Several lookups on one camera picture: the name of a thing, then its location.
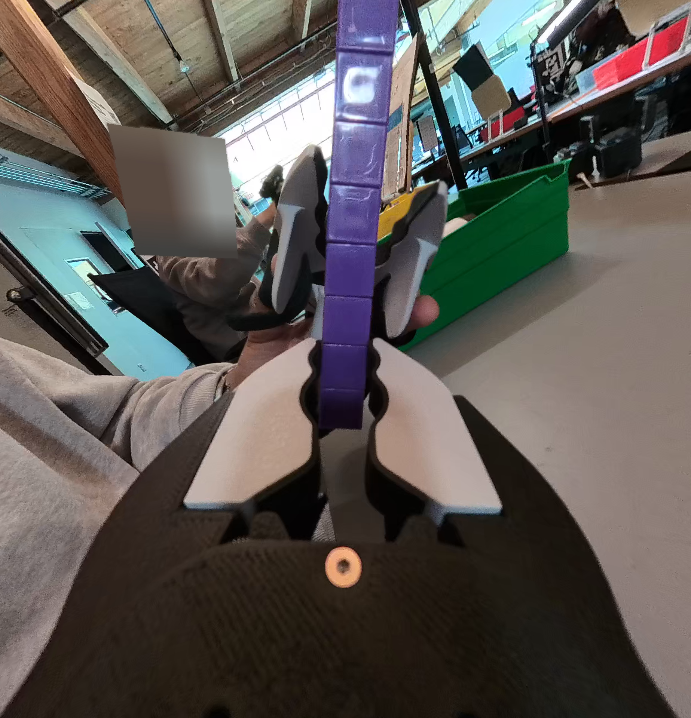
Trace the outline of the white paper notice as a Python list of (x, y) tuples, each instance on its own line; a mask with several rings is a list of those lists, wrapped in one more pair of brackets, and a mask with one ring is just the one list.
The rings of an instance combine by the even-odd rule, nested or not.
[(71, 77), (105, 128), (108, 128), (110, 125), (121, 125), (120, 119), (117, 117), (115, 111), (96, 89), (77, 76), (71, 75)]

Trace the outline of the small red bin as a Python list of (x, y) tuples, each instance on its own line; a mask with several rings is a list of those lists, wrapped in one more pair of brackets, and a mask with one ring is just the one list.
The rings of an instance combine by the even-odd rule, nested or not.
[(526, 122), (526, 110), (523, 106), (518, 106), (505, 114), (498, 113), (485, 121), (484, 127), (479, 132), (479, 139), (482, 142), (492, 141), (501, 134), (512, 130), (518, 123)]

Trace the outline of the person's left forearm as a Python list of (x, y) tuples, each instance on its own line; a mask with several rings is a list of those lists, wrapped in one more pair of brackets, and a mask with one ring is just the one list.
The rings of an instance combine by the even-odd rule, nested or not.
[(93, 375), (0, 337), (0, 417), (18, 436), (45, 439), (80, 457), (104, 446), (143, 470), (196, 418), (229, 392), (230, 363), (140, 381)]

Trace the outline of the black charging dock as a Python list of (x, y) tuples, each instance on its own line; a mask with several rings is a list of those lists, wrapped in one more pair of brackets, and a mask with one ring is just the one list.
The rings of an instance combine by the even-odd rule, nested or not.
[(612, 179), (640, 166), (643, 161), (641, 129), (622, 127), (594, 143), (594, 157), (601, 178)]
[(594, 143), (598, 131), (597, 117), (593, 115), (585, 115), (579, 121), (580, 138), (575, 141), (569, 148), (569, 182), (574, 184), (580, 175), (584, 175), (586, 179), (593, 176), (594, 173)]

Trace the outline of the red plastic bin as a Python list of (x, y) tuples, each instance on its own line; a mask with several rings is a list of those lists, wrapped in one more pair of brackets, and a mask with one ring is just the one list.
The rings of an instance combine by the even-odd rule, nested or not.
[[(655, 65), (679, 51), (686, 25), (687, 19), (683, 17), (656, 30), (651, 43), (648, 66)], [(604, 90), (638, 74), (643, 68), (647, 47), (648, 37), (643, 37), (633, 46), (596, 68), (593, 72), (595, 87)]]

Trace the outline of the black pole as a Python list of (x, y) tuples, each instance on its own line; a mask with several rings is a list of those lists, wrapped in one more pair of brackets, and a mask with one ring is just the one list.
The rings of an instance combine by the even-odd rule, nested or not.
[(440, 130), (445, 155), (452, 179), (458, 190), (467, 188), (466, 176), (460, 163), (459, 149), (455, 134), (449, 122), (449, 117), (441, 96), (440, 85), (437, 79), (431, 54), (426, 43), (422, 22), (415, 1), (401, 1), (409, 31), (417, 46), (417, 59), (422, 71), (427, 93), (434, 112), (437, 127)]

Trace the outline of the long light bar lamp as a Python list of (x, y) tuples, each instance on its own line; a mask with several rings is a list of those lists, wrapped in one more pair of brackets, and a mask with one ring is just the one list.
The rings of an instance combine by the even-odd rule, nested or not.
[(557, 47), (557, 45), (565, 39), (566, 35), (572, 31), (574, 27), (572, 24), (572, 16), (580, 4), (581, 1), (566, 1), (562, 9), (553, 15), (548, 21), (548, 24), (542, 30), (538, 31), (537, 36), (535, 36), (530, 43), (530, 64), (535, 81), (536, 105), (543, 139), (542, 149), (547, 164), (552, 163), (553, 152), (551, 150), (544, 84), (541, 70), (538, 69), (538, 47), (542, 46), (545, 49), (552, 49), (553, 47)]

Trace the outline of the wooden top table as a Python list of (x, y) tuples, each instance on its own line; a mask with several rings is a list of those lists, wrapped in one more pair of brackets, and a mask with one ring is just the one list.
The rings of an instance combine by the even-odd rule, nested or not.
[[(641, 70), (639, 73), (628, 77), (619, 83), (610, 85), (609, 87), (603, 89), (595, 88), (575, 97), (570, 101), (560, 103), (555, 108), (547, 112), (545, 123), (547, 125), (560, 123), (566, 119), (589, 111), (601, 103), (608, 102), (620, 95), (634, 92), (639, 88), (653, 83), (660, 77), (678, 73), (683, 68), (689, 66), (691, 66), (691, 46), (686, 48), (684, 52), (674, 53), (655, 65), (647, 67), (645, 70)], [(489, 142), (477, 145), (475, 148), (464, 153), (461, 156), (461, 159), (471, 161), (471, 159), (479, 157), (488, 151), (493, 151), (496, 147), (500, 147), (510, 141), (519, 139), (530, 132), (537, 131), (542, 126), (543, 121), (540, 118), (533, 118), (527, 124), (518, 129), (503, 132), (494, 139), (491, 139)]]

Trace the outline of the wooden column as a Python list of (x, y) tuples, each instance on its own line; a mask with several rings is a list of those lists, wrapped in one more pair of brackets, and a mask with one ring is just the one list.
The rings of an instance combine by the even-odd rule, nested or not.
[(77, 83), (71, 61), (27, 1), (0, 1), (0, 50), (125, 205), (107, 127)]

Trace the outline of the long purple block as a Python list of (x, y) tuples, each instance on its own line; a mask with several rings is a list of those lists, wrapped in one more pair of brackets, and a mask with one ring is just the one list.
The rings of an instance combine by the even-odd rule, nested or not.
[(399, 1), (339, 1), (319, 427), (359, 429)]

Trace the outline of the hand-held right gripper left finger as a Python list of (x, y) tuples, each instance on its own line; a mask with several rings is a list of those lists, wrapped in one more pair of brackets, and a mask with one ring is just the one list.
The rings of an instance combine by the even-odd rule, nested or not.
[(316, 348), (314, 338), (304, 339), (239, 384), (185, 494), (186, 508), (253, 512), (314, 457), (313, 422), (301, 398)]

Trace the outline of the yellow plastic bin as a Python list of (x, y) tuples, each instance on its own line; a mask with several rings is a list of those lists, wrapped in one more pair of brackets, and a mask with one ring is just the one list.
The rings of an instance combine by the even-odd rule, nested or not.
[(378, 217), (377, 242), (391, 234), (395, 224), (407, 215), (415, 195), (415, 191), (399, 194), (384, 205)]

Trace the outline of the grey desk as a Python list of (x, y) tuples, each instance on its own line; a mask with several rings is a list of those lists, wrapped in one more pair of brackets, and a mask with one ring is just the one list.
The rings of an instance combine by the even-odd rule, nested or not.
[(691, 172), (569, 203), (566, 255), (409, 353), (556, 490), (691, 717)]

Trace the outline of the black office chair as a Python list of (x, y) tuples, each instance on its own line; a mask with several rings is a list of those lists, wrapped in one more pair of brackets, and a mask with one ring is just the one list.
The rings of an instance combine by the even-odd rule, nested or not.
[(112, 274), (89, 274), (93, 283), (123, 309), (179, 349), (193, 364), (215, 358), (187, 329), (172, 293), (147, 266)]

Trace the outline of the green plastic bin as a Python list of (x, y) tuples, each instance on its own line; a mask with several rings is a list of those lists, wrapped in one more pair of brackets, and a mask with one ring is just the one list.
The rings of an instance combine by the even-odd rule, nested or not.
[(448, 220), (473, 218), (442, 239), (420, 286), (439, 304), (439, 317), (403, 351), (568, 252), (569, 164), (539, 166), (458, 193)]

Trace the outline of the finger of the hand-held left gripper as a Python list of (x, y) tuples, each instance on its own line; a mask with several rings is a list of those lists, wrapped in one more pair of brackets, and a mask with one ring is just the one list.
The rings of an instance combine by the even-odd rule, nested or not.
[(407, 334), (422, 279), (440, 247), (447, 221), (448, 188), (442, 181), (413, 194), (406, 214), (376, 251), (376, 336)]
[(287, 174), (279, 197), (271, 235), (271, 305), (277, 314), (308, 299), (313, 278), (325, 271), (328, 204), (324, 196), (327, 166), (322, 150), (308, 145)]

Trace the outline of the cardboard sign board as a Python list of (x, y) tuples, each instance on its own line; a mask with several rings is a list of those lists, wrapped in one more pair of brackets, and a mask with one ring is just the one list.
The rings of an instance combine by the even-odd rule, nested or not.
[(381, 201), (387, 204), (412, 186), (413, 129), (410, 113), (421, 34), (411, 39), (394, 65), (386, 134)]

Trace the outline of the person's left hand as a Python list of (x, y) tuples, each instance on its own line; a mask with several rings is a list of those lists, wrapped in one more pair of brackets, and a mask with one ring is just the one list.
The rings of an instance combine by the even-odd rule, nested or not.
[[(414, 302), (406, 332), (431, 325), (439, 314), (440, 307), (433, 297), (419, 295)], [(260, 367), (310, 336), (312, 324), (313, 318), (308, 317), (277, 328), (250, 332), (239, 361), (228, 371), (224, 384), (229, 390), (236, 390)]]

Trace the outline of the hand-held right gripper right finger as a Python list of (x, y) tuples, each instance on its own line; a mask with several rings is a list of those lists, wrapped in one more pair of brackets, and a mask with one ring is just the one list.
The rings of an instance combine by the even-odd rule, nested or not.
[(455, 401), (440, 379), (376, 338), (368, 449), (375, 479), (426, 516), (501, 514), (502, 502)]

